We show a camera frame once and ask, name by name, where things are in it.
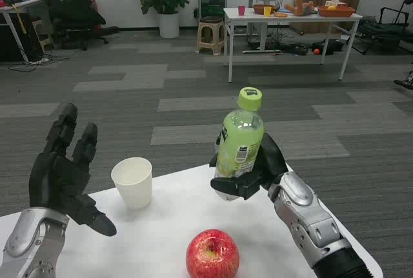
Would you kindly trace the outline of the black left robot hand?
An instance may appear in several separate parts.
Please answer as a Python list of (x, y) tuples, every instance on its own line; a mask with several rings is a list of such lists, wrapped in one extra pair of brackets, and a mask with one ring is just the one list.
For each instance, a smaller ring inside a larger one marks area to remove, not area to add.
[(96, 154), (97, 125), (87, 124), (75, 145), (72, 159), (69, 159), (66, 149), (72, 142), (76, 124), (77, 107), (69, 103), (53, 122), (45, 148), (32, 167), (30, 206), (55, 210), (79, 225), (85, 224), (102, 235), (112, 237), (117, 234), (115, 225), (85, 193), (90, 180), (90, 163)]

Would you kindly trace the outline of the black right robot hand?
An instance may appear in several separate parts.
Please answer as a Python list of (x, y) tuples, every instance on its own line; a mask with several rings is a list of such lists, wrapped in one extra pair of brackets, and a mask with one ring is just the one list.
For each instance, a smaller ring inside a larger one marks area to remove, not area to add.
[(239, 177), (217, 177), (210, 181), (216, 191), (244, 200), (252, 197), (262, 187), (268, 190), (273, 182), (279, 183), (288, 167), (276, 142), (264, 133), (252, 171)]

